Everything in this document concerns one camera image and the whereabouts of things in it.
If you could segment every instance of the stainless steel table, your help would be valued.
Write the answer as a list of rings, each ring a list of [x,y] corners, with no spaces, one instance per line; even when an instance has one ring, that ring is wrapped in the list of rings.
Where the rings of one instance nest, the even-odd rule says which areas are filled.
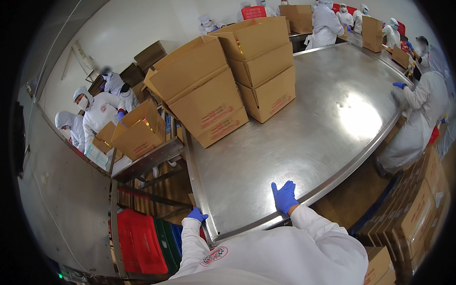
[[[264,124],[250,118],[207,149],[184,132],[210,246],[286,219],[274,206],[271,182],[293,180],[305,205],[323,197],[367,159],[405,106],[391,83],[411,82],[353,44],[300,52],[294,62],[296,99]]]

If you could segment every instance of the hand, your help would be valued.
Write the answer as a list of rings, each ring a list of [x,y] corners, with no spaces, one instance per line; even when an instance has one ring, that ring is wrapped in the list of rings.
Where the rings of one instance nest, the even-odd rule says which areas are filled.
[[[277,190],[277,185],[274,182],[271,184],[275,207],[287,216],[291,206],[299,204],[295,199],[295,187],[296,184],[293,184],[293,181],[287,181],[280,190]]]
[[[201,211],[199,210],[198,207],[193,207],[193,210],[187,216],[187,218],[196,219],[196,220],[200,221],[201,223],[208,217],[209,217],[209,215],[207,215],[207,214],[205,214],[205,215],[201,214]]]
[[[407,44],[407,46],[409,46],[409,48],[410,48],[411,50],[413,50],[413,46],[412,46],[412,43],[411,43],[411,42],[408,41],[408,42],[406,42],[406,44]]]
[[[405,84],[404,82],[395,82],[395,83],[393,83],[393,86],[404,89],[404,87],[407,86],[407,84]]]

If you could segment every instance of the electrical cable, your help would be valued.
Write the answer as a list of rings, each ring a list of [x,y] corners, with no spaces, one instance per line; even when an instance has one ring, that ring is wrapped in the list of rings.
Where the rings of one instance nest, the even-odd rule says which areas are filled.
[[[79,2],[76,4],[76,6],[74,7],[73,11],[71,11],[70,15],[68,16],[67,20],[65,21],[65,23],[63,24],[62,28],[60,29],[60,31],[58,32],[56,38],[54,39],[54,41],[52,42],[52,45],[51,47],[49,48],[49,51],[47,52],[47,55],[46,55],[46,58],[44,59],[44,63],[43,63],[43,67],[41,68],[41,72],[40,72],[40,76],[38,77],[38,81],[36,82],[36,88],[35,88],[35,92],[33,93],[33,98],[31,100],[31,107],[30,107],[30,115],[29,115],[29,121],[28,121],[28,125],[27,125],[27,132],[26,132],[26,145],[28,143],[28,134],[29,134],[29,130],[30,130],[30,121],[31,121],[31,113],[33,111],[33,104],[35,103],[35,98],[36,98],[36,92],[38,90],[38,86],[40,85],[40,82],[41,82],[41,77],[43,76],[43,73],[44,73],[44,68],[46,66],[46,61],[47,61],[47,58],[49,57],[49,54],[51,54],[51,50],[52,48],[54,47],[54,44],[56,43],[58,37],[60,36],[60,33],[63,31],[63,28],[65,27],[65,25],[67,24],[67,22],[70,20],[71,16],[73,16],[73,13],[75,12],[76,8],[79,6],[79,3],[81,3],[82,0],[79,0]]]
[[[87,269],[85,269],[84,266],[82,266],[82,265],[79,263],[79,261],[78,261],[78,259],[76,258],[76,256],[74,256],[73,251],[71,251],[71,248],[70,248],[70,246],[69,246],[68,243],[67,243],[67,240],[66,240],[65,237],[63,236],[62,231],[61,231],[60,228],[58,227],[56,220],[55,220],[54,217],[52,216],[51,211],[49,211],[49,208],[47,207],[46,202],[44,201],[43,194],[42,194],[42,192],[41,192],[40,183],[38,182],[38,179],[36,178],[35,173],[33,172],[32,167],[30,167],[30,170],[31,170],[31,173],[32,173],[32,175],[33,175],[33,178],[35,178],[36,184],[38,185],[38,190],[40,191],[41,200],[43,201],[44,206],[46,207],[47,212],[49,213],[49,215],[51,216],[52,220],[54,221],[54,224],[56,225],[56,227],[57,227],[57,229],[58,229],[60,235],[62,236],[63,241],[64,241],[65,244],[67,245],[68,250],[70,251],[71,255],[73,256],[73,258],[74,258],[74,260],[77,262],[77,264],[79,264],[79,266],[80,266],[82,269],[84,269],[86,273],[90,274],[90,278],[94,277],[95,275],[94,275],[93,273],[91,273],[90,271],[88,271]]]

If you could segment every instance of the face mask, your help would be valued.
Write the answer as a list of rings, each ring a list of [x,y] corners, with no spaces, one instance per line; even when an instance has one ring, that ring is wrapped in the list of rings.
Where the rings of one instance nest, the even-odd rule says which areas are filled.
[[[84,111],[87,108],[88,99],[84,96],[81,101],[79,101],[78,107]]]

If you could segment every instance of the red plastic crate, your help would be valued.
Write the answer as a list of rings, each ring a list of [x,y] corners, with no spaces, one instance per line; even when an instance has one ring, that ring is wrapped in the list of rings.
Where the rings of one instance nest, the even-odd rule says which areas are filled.
[[[117,215],[120,252],[126,271],[166,274],[166,265],[151,216],[125,209]]]
[[[266,17],[264,6],[245,7],[241,9],[244,20]]]

